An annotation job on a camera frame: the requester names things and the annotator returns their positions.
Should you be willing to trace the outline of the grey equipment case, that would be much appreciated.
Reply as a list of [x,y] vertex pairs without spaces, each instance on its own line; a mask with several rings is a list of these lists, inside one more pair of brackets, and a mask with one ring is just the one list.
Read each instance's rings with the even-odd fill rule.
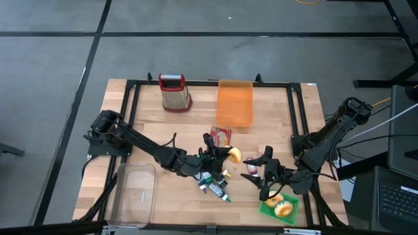
[[418,101],[410,99],[406,87],[391,90],[388,166],[405,176],[418,180]]

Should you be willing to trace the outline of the steel box grater red trim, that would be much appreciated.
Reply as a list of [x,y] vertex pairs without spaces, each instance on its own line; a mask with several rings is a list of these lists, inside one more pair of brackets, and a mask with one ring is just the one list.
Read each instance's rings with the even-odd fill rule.
[[163,108],[168,112],[186,112],[193,100],[183,74],[159,74]]

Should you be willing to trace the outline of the black floor stand legs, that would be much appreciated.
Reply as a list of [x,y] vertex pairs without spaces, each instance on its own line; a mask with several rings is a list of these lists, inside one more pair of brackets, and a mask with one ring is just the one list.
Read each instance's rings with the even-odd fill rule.
[[418,53],[415,51],[415,47],[411,42],[409,35],[406,33],[400,18],[397,16],[389,0],[383,0],[383,3],[387,8],[393,23],[398,29],[401,39],[405,42],[408,50],[411,52],[414,62],[408,68],[389,80],[354,80],[353,85],[357,88],[390,88],[394,85],[416,86],[418,85],[418,81],[409,81],[409,79],[418,74]]

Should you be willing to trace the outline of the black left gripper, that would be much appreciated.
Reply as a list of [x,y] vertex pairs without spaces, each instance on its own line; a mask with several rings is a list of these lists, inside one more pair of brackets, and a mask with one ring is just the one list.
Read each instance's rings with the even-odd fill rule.
[[202,155],[181,155],[178,158],[178,175],[181,177],[195,176],[199,172],[209,172],[215,178],[220,178],[223,163],[229,156],[232,147],[215,147],[213,137],[203,134],[207,152]]

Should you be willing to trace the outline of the yellow-tipped food colouring bottle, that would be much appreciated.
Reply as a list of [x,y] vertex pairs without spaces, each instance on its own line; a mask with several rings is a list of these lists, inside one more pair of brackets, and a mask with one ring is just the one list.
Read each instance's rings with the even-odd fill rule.
[[228,170],[224,170],[222,173],[221,173],[221,175],[223,176],[222,178],[221,178],[221,180],[220,181],[217,181],[217,184],[218,184],[218,186],[220,187],[220,188],[222,188],[222,189],[224,189],[224,188],[226,188],[226,186],[227,186],[227,181],[226,181],[226,179],[228,178],[228,177],[231,177],[231,175],[230,175],[230,173],[229,173],[229,171]]

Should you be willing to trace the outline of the white paper sheet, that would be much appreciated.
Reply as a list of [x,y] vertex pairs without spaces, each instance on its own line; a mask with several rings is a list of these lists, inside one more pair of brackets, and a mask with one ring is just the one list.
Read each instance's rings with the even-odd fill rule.
[[355,180],[349,178],[346,180],[339,181],[339,186],[342,193],[342,198],[347,202],[351,202],[351,197],[355,186]]

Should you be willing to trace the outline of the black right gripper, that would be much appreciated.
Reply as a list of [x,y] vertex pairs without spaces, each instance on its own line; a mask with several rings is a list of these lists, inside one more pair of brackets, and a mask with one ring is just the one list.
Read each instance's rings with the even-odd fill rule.
[[271,159],[272,154],[273,148],[271,146],[265,146],[264,153],[259,158],[254,159],[256,165],[264,167],[262,178],[250,174],[241,174],[241,176],[249,180],[258,189],[261,189],[264,185],[268,185],[269,183],[279,183],[282,185],[289,184],[294,170],[284,167],[277,159]]

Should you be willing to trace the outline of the red snack packet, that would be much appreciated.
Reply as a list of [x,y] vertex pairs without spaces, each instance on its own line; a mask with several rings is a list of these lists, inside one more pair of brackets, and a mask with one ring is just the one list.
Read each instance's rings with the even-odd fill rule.
[[232,131],[220,127],[212,126],[210,135],[214,139],[214,144],[217,147],[225,147],[230,144]]

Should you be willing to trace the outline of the green plastic tray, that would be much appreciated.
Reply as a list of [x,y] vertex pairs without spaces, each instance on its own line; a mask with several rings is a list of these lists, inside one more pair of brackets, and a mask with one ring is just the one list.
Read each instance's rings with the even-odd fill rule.
[[290,215],[287,217],[277,217],[274,213],[274,208],[270,208],[265,204],[265,201],[262,201],[259,207],[259,212],[262,214],[265,214],[267,216],[270,216],[274,219],[278,219],[282,221],[285,224],[288,225],[295,225],[298,217],[298,208],[299,208],[299,199],[295,198],[293,196],[287,195],[285,193],[282,193],[284,200],[289,201],[293,204],[293,211]]

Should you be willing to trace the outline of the clear plastic tub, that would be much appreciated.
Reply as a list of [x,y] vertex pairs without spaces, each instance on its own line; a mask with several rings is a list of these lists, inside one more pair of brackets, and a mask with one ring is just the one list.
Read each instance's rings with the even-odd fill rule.
[[123,163],[117,171],[107,223],[116,228],[144,228],[153,217],[157,176],[152,164]]

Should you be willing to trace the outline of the green-tipped food colouring bottle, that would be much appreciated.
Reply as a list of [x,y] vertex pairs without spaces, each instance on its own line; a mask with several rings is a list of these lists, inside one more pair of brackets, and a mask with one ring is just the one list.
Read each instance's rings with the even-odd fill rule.
[[228,194],[220,186],[216,185],[215,183],[211,183],[208,188],[220,199],[226,202],[231,202]]

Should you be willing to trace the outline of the dark grey floor foot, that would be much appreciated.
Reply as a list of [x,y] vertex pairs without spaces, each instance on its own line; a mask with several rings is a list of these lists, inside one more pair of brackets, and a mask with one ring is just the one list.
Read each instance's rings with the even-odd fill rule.
[[16,156],[22,156],[25,153],[25,151],[21,150],[21,149],[18,149],[18,148],[14,148],[12,146],[9,146],[9,145],[3,144],[3,143],[0,143],[0,156],[3,153],[4,154],[9,153],[9,154],[16,155]]

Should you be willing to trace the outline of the yellow sponge block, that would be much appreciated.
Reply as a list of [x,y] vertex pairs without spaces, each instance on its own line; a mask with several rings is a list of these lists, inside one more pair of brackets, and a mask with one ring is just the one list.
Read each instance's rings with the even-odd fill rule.
[[253,83],[220,80],[217,91],[216,124],[225,127],[250,127],[253,123]]

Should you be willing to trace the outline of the black metal table frame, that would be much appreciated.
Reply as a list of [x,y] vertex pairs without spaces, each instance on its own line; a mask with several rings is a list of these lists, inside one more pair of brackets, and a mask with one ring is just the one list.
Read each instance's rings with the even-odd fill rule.
[[[103,98],[101,109],[119,110],[122,104],[123,89],[127,80],[110,79]],[[210,132],[216,125],[217,81],[187,81],[193,99],[190,111],[170,113],[163,110],[161,91],[156,84],[140,85],[134,129],[158,143],[168,142],[173,133],[177,133],[176,146],[196,153],[199,147],[205,147],[203,133]],[[239,148],[246,157],[259,157],[266,145],[273,147],[273,157],[282,165],[295,168],[291,135],[292,121],[287,88],[272,87],[268,82],[260,86],[253,84],[253,123],[248,128],[232,129],[230,144]],[[316,84],[301,83],[298,97],[298,84],[293,84],[293,102],[295,107],[298,133],[303,134],[302,100],[306,122],[310,132],[318,131],[325,125],[325,119]],[[289,226],[278,219],[259,212],[261,202],[259,191],[248,180],[240,176],[248,172],[243,164],[225,163],[232,177],[227,179],[226,192],[232,202],[225,202],[209,189],[204,194],[192,177],[182,178],[163,170],[152,156],[134,147],[127,162],[133,165],[153,164],[157,176],[157,189],[152,220],[143,228],[150,230],[168,230],[192,232],[206,231],[216,227],[217,233],[234,232],[245,234],[252,232],[281,233],[281,228],[306,228],[307,218],[302,195],[293,194],[286,186],[283,193],[300,200],[296,225]],[[82,180],[73,219],[85,215],[102,193],[110,157],[98,157],[88,164]],[[320,191],[327,204],[344,223],[347,223],[346,210],[337,181],[321,176]]]

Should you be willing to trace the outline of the yellow chocolate-bottomed donut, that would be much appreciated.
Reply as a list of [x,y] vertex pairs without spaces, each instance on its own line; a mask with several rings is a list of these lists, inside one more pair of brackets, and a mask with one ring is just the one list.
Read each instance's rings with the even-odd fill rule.
[[228,160],[232,163],[238,164],[242,162],[242,152],[239,148],[231,148],[228,151]]

